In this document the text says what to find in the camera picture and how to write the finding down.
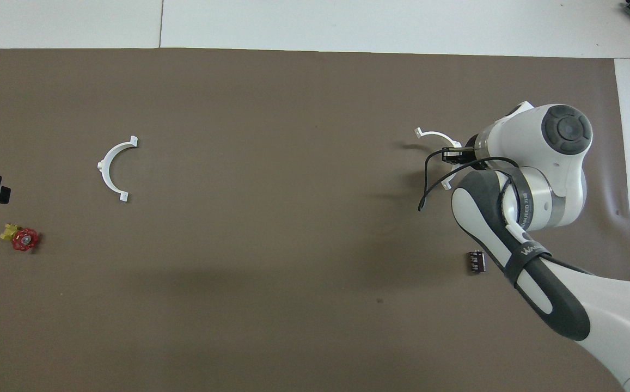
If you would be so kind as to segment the brown table mat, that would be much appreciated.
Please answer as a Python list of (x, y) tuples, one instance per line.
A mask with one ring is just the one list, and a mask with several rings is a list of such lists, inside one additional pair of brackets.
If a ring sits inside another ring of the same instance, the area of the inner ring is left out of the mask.
[[(424, 159), (524, 100), (591, 120), (586, 208), (535, 233), (630, 280), (614, 61), (0, 50), (0, 392), (621, 392), (476, 248)], [(110, 191), (97, 169), (130, 136)]]

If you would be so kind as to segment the red handwheel yellow valve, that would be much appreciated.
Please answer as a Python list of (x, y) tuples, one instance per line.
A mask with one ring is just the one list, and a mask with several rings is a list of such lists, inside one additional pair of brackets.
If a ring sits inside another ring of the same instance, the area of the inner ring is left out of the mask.
[(7, 223), (0, 233), (0, 239), (8, 241), (14, 250), (26, 252), (38, 244), (39, 233), (25, 226)]

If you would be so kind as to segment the white half-ring pipe clamp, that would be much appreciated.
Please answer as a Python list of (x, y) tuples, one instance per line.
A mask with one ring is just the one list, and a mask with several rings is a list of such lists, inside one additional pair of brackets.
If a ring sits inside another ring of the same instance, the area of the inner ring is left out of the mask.
[[(439, 140), (442, 140), (442, 144), (439, 147), (438, 152), (442, 153), (442, 151), (444, 151), (444, 149), (450, 149), (450, 148), (461, 148), (463, 147), (463, 145), (461, 144), (461, 142), (458, 142), (454, 139), (452, 139), (450, 136), (447, 136), (447, 134), (443, 133), (443, 132), (436, 132), (436, 131), (423, 131), (421, 129), (421, 127), (416, 127), (414, 129), (414, 134), (417, 138), (422, 139), (422, 137), (439, 137)], [(443, 181), (441, 181), (441, 184), (443, 186), (444, 189), (446, 189), (446, 191), (449, 191), (450, 189), (452, 189), (452, 185), (451, 185), (451, 180), (455, 177), (455, 174), (452, 174), (449, 176), (449, 178), (444, 179)]]
[(116, 159), (116, 157), (121, 152), (126, 151), (128, 149), (137, 148), (138, 141), (139, 141), (138, 137), (130, 136), (130, 139), (128, 141), (121, 142), (119, 144), (116, 144), (112, 148), (110, 148), (106, 152), (103, 159), (101, 159), (101, 161), (98, 161), (98, 163), (96, 164), (96, 168), (101, 174), (103, 183), (108, 189), (110, 189), (110, 191), (113, 191), (113, 193), (118, 194), (119, 200), (122, 203), (128, 202), (129, 193), (128, 191), (123, 191), (123, 189), (118, 188), (118, 186), (114, 184), (112, 176), (111, 176), (111, 167), (112, 167), (114, 159)]

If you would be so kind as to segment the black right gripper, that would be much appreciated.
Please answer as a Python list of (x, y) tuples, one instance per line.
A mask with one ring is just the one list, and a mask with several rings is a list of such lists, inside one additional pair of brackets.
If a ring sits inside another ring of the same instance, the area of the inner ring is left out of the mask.
[[(467, 148), (472, 147), (472, 151), (466, 154), (467, 163), (484, 158), (484, 139), (482, 136), (472, 136), (465, 144)], [(464, 164), (463, 147), (446, 147), (442, 149), (442, 161), (447, 164)]]

